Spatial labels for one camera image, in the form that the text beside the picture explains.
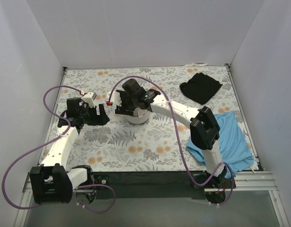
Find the white round divided organizer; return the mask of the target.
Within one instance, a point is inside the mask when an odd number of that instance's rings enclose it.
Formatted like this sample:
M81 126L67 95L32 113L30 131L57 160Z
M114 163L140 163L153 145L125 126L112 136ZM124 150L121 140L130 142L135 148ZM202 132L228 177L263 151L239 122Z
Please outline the white round divided organizer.
M142 124L145 123L150 117L150 111L142 110L140 108L136 108L133 111L133 116L126 115L125 118L128 122L133 124Z

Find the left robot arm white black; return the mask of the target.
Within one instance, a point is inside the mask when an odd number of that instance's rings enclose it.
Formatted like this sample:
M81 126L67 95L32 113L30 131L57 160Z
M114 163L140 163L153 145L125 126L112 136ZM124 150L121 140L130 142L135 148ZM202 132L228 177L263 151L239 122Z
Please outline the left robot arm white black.
M69 203L73 190L81 186L90 189L94 185L91 167L81 165L66 170L72 146L84 125L103 126L110 119L103 104L95 104L96 94L69 98L67 109L62 112L57 125L60 138L52 146L39 166L30 170L30 180L36 204Z

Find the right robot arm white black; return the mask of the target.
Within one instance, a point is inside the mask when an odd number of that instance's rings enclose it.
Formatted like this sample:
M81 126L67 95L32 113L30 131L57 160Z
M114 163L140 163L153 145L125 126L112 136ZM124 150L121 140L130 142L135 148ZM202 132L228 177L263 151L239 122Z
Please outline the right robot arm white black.
M228 168L219 149L220 127L210 108L197 109L172 101L160 87L145 90L134 76L125 77L120 83L122 89L114 87L107 101L107 104L116 105L116 114L133 116L138 108L162 114L173 119L176 135L179 134L177 123L183 124L190 130L192 143L201 149L206 166L207 179L198 183L191 177L191 181L198 187L209 184L213 188L225 183Z

